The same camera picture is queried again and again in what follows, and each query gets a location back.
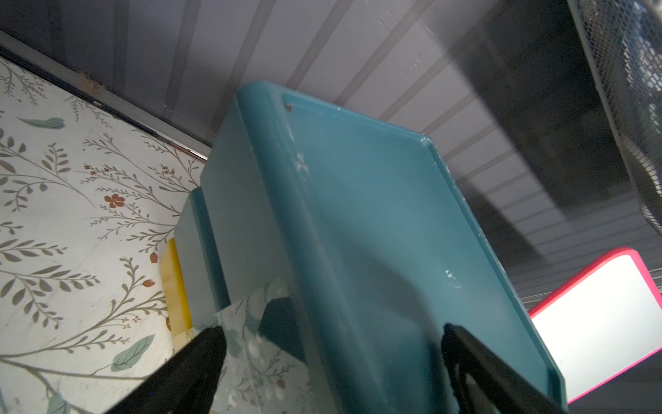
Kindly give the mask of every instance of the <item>leaf pattern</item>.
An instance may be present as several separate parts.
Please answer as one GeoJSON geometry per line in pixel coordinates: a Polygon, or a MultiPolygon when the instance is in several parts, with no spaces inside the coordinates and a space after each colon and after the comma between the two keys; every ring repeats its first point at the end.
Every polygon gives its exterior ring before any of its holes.
{"type": "Polygon", "coordinates": [[[0,83],[1,90],[9,97],[25,95],[32,105],[37,105],[40,98],[46,98],[44,93],[44,82],[34,74],[10,64],[8,61],[0,60],[0,83]]]}
{"type": "Polygon", "coordinates": [[[5,404],[5,398],[2,395],[2,389],[0,389],[0,410],[2,410],[2,414],[7,414],[9,412],[7,404],[5,404]]]}
{"type": "MultiPolygon", "coordinates": [[[[2,180],[5,180],[5,182],[6,182],[7,177],[4,177],[3,179],[0,179],[0,185],[2,185],[2,180]]],[[[14,226],[13,224],[14,224],[13,221],[4,221],[4,222],[0,223],[0,232],[4,229],[4,230],[9,231],[9,234],[13,236],[14,234],[16,234],[16,230],[20,230],[20,229],[23,228],[23,226],[14,226]]]]}
{"type": "Polygon", "coordinates": [[[117,354],[113,358],[111,371],[124,371],[133,367],[133,365],[140,360],[145,351],[149,349],[153,340],[154,335],[145,336],[143,339],[129,347],[129,349],[123,350],[117,354]]]}
{"type": "Polygon", "coordinates": [[[144,135],[143,137],[148,140],[145,143],[149,148],[154,149],[160,154],[173,156],[189,176],[189,179],[187,180],[185,176],[178,175],[174,168],[170,168],[164,164],[160,164],[159,168],[148,167],[147,170],[139,167],[131,157],[122,151],[111,135],[104,133],[98,139],[85,140],[85,144],[90,148],[103,151],[105,154],[129,161],[138,167],[140,176],[138,174],[131,174],[124,169],[110,164],[102,164],[101,166],[86,164],[85,169],[89,172],[89,176],[82,180],[81,183],[104,182],[109,185],[96,189],[107,194],[104,200],[109,205],[101,206],[101,209],[106,214],[94,217],[90,225],[112,224],[112,227],[107,228],[106,233],[99,238],[104,240],[111,235],[118,236],[122,231],[142,227],[144,228],[143,231],[129,234],[126,241],[144,242],[145,247],[140,249],[139,252],[149,254],[151,252],[157,252],[158,248],[165,244],[171,236],[177,224],[176,218],[179,216],[179,209],[163,201],[163,195],[159,194],[156,189],[170,194],[189,193],[197,186],[197,181],[194,179],[193,174],[199,169],[199,165],[196,165],[192,160],[185,162],[175,150],[168,148],[162,142],[144,135]],[[150,185],[145,182],[145,179],[151,179],[152,182],[158,185],[156,187],[150,185]],[[125,203],[127,199],[133,199],[135,202],[125,203]],[[143,213],[143,208],[137,204],[139,201],[149,201],[153,203],[152,206],[157,205],[161,207],[170,216],[170,221],[165,223],[151,219],[149,213],[143,213]]]}
{"type": "MultiPolygon", "coordinates": [[[[267,303],[286,296],[285,282],[276,278],[215,315],[225,332],[227,356],[214,395],[221,403],[212,411],[317,412],[305,363],[254,332],[267,303]]],[[[189,337],[205,327],[193,328],[189,337]]]]}
{"type": "Polygon", "coordinates": [[[13,207],[12,213],[16,211],[21,211],[21,209],[26,209],[28,197],[34,192],[35,188],[38,188],[42,193],[48,189],[47,184],[58,185],[66,187],[74,192],[83,196],[90,204],[92,201],[87,198],[80,190],[75,188],[70,184],[65,177],[62,175],[66,172],[71,171],[71,168],[67,167],[66,164],[69,163],[67,159],[67,154],[63,148],[59,148],[58,144],[54,142],[47,146],[47,152],[44,155],[45,160],[41,160],[41,165],[27,158],[23,154],[27,150],[25,143],[22,143],[19,146],[19,149],[15,149],[15,140],[13,137],[9,137],[4,143],[0,141],[0,156],[3,158],[14,158],[18,160],[22,165],[29,164],[39,167],[42,173],[39,176],[32,174],[24,174],[22,172],[17,172],[14,165],[10,164],[8,161],[0,160],[0,167],[4,168],[11,174],[3,174],[4,177],[0,179],[0,185],[5,185],[10,178],[13,184],[17,184],[18,187],[14,186],[13,188],[7,188],[3,190],[3,193],[10,194],[12,199],[4,203],[4,207],[13,207]]]}
{"type": "Polygon", "coordinates": [[[71,109],[73,109],[73,114],[76,118],[76,122],[80,121],[82,112],[90,112],[92,115],[94,115],[95,119],[99,121],[104,127],[107,128],[113,127],[108,122],[108,118],[110,118],[110,115],[96,108],[94,105],[90,105],[88,102],[73,95],[64,99],[64,102],[68,102],[71,104],[71,109]]]}
{"type": "Polygon", "coordinates": [[[65,278],[64,276],[70,272],[69,270],[53,273],[54,270],[59,269],[61,266],[62,265],[51,266],[31,274],[21,274],[18,272],[0,269],[0,275],[12,277],[12,279],[7,281],[0,289],[0,298],[8,296],[8,294],[13,290],[14,286],[17,286],[17,288],[14,289],[14,294],[11,298],[11,304],[18,306],[24,301],[24,299],[27,298],[28,302],[23,307],[23,312],[27,315],[32,311],[34,306],[32,322],[37,323],[39,320],[41,320],[42,326],[44,328],[46,328],[48,324],[52,322],[51,325],[55,329],[58,329],[60,327],[60,321],[62,321],[64,318],[59,316],[56,311],[47,310],[48,304],[43,299],[41,299],[46,297],[47,293],[52,293],[54,291],[54,285],[52,285],[49,280],[53,280],[56,283],[59,282],[57,286],[61,291],[64,292],[71,292],[71,286],[78,290],[84,289],[83,285],[80,283],[81,280],[86,282],[87,286],[94,286],[95,283],[100,283],[96,276],[83,276],[80,273],[73,274],[65,278]]]}
{"type": "Polygon", "coordinates": [[[18,239],[8,240],[0,243],[0,256],[10,262],[20,262],[26,257],[38,257],[40,255],[54,256],[55,254],[64,254],[66,247],[59,247],[57,244],[47,246],[46,243],[35,243],[34,240],[27,240],[16,243],[18,239]]]}
{"type": "Polygon", "coordinates": [[[46,129],[62,129],[64,128],[64,120],[62,118],[49,118],[49,119],[23,119],[19,118],[26,124],[36,128],[46,129]]]}
{"type": "Polygon", "coordinates": [[[58,392],[53,394],[48,400],[48,409],[46,414],[69,414],[71,412],[71,405],[64,401],[62,395],[58,392]]]}

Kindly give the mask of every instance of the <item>floral wallpaper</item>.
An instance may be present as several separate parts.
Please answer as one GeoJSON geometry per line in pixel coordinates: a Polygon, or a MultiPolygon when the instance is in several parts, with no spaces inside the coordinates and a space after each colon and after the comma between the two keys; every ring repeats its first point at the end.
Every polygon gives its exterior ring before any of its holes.
{"type": "MultiPolygon", "coordinates": [[[[227,341],[212,414],[318,412],[306,364],[258,331],[267,304],[288,296],[285,282],[275,278],[210,318],[207,326],[223,327],[227,341]]],[[[182,335],[193,338],[204,328],[194,327],[182,335]]]]}
{"type": "Polygon", "coordinates": [[[101,413],[173,352],[158,260],[202,163],[0,58],[0,413],[101,413]]]}

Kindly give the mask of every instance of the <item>white scuff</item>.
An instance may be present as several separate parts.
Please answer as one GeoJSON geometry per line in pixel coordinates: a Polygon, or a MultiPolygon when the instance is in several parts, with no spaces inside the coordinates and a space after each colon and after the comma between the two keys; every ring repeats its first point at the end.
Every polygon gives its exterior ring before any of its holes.
{"type": "Polygon", "coordinates": [[[235,389],[230,392],[230,395],[228,395],[228,404],[230,404],[231,407],[236,407],[237,402],[234,400],[234,396],[237,394],[237,391],[235,389]]]}
{"type": "Polygon", "coordinates": [[[303,154],[301,152],[297,153],[297,161],[295,162],[295,166],[297,167],[297,172],[305,171],[306,175],[310,175],[308,172],[308,165],[303,159],[303,154]]]}
{"type": "Polygon", "coordinates": [[[248,341],[248,352],[253,356],[253,358],[260,357],[260,348],[253,339],[248,341]]]}
{"type": "Polygon", "coordinates": [[[380,11],[377,11],[377,13],[382,14],[384,17],[380,17],[379,14],[375,14],[375,19],[377,19],[379,24],[382,25],[386,30],[388,30],[390,33],[393,33],[393,28],[395,28],[397,22],[393,18],[391,11],[385,9],[384,11],[381,11],[381,13],[380,11]]]}
{"type": "Polygon", "coordinates": [[[454,287],[455,289],[459,289],[462,287],[462,285],[459,284],[457,278],[453,276],[453,272],[451,272],[450,270],[446,270],[446,277],[448,278],[448,283],[450,284],[450,286],[454,287]]]}
{"type": "Polygon", "coordinates": [[[407,61],[407,69],[404,71],[404,78],[409,79],[409,75],[415,72],[417,75],[423,73],[420,68],[420,52],[415,52],[414,56],[407,61]]]}

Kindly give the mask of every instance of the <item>red frame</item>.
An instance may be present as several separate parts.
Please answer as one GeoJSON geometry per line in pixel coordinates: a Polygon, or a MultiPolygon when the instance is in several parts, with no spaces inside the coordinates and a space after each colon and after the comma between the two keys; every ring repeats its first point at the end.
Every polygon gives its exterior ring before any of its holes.
{"type": "MultiPolygon", "coordinates": [[[[651,277],[651,274],[648,272],[648,269],[646,266],[643,264],[643,260],[641,259],[641,256],[639,253],[636,252],[636,250],[631,249],[629,247],[620,247],[616,248],[614,250],[610,250],[607,253],[603,254],[599,258],[597,258],[593,263],[589,264],[587,267],[585,267],[581,272],[573,276],[570,280],[565,282],[561,287],[553,291],[549,296],[547,296],[543,301],[541,301],[539,304],[534,306],[530,311],[529,311],[529,316],[531,319],[533,319],[538,313],[541,313],[545,309],[547,309],[552,303],[556,302],[561,296],[565,295],[568,293],[571,289],[573,289],[576,285],[581,283],[584,279],[592,275],[596,270],[599,268],[603,267],[605,264],[607,264],[609,261],[620,257],[620,256],[630,256],[632,258],[632,261],[634,261],[634,264],[637,266],[637,269],[639,270],[639,273],[643,277],[643,280],[646,282],[648,285],[648,288],[651,290],[651,293],[653,294],[653,297],[657,301],[657,304],[660,306],[660,309],[662,309],[662,295],[660,295],[659,290],[657,289],[657,286],[655,285],[655,282],[653,281],[653,278],[651,277]]],[[[653,352],[649,353],[648,355],[644,356],[637,362],[634,362],[633,364],[627,366],[623,370],[617,372],[613,376],[610,376],[603,382],[600,382],[598,385],[594,386],[590,390],[586,391],[585,393],[578,395],[577,397],[573,398],[572,400],[568,401],[568,403],[571,403],[584,395],[588,394],[589,392],[593,391],[597,387],[600,387],[602,384],[605,384],[606,382],[609,382],[611,379],[619,376],[620,374],[623,374],[625,371],[629,370],[633,366],[639,364],[641,361],[645,360],[649,356],[655,354],[657,351],[662,350],[662,346],[653,352]]]]}

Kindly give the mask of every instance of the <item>teal plastic container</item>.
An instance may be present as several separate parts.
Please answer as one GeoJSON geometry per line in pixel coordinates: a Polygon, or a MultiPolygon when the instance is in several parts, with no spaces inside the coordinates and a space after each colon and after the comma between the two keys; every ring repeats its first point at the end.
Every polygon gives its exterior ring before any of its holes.
{"type": "Polygon", "coordinates": [[[230,305],[230,298],[200,187],[186,199],[174,233],[191,321],[204,327],[230,305]]]}
{"type": "MultiPolygon", "coordinates": [[[[242,141],[276,233],[273,249],[256,247],[273,258],[253,259],[287,280],[322,412],[457,412],[446,323],[565,406],[558,369],[427,136],[270,83],[244,87],[203,172],[219,244],[239,209],[223,206],[221,148],[242,141]]],[[[219,253],[229,289],[237,276],[219,253]]]]}

